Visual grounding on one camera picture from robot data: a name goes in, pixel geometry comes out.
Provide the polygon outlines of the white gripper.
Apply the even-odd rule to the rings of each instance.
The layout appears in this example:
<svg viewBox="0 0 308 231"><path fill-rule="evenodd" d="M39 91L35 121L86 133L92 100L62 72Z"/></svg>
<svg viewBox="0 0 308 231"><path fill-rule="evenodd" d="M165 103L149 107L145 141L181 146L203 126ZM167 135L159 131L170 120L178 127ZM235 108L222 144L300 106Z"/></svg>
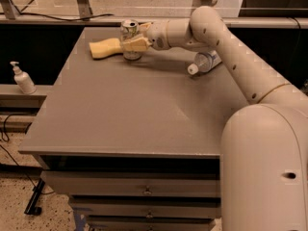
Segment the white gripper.
<svg viewBox="0 0 308 231"><path fill-rule="evenodd" d="M144 52L151 45L156 50L168 50L167 21L146 22L140 25L140 31L146 32L147 38L137 36L124 40L121 46L127 52Z"/></svg>

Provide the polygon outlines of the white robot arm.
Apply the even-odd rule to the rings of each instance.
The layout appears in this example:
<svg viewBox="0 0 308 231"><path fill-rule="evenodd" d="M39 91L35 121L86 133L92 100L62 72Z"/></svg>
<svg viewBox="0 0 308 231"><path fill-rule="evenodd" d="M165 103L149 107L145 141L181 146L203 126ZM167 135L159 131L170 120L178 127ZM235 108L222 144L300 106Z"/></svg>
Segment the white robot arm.
<svg viewBox="0 0 308 231"><path fill-rule="evenodd" d="M145 23L126 51L208 47L248 104L227 121L220 151L223 231L308 231L308 98L234 36L211 7Z"/></svg>

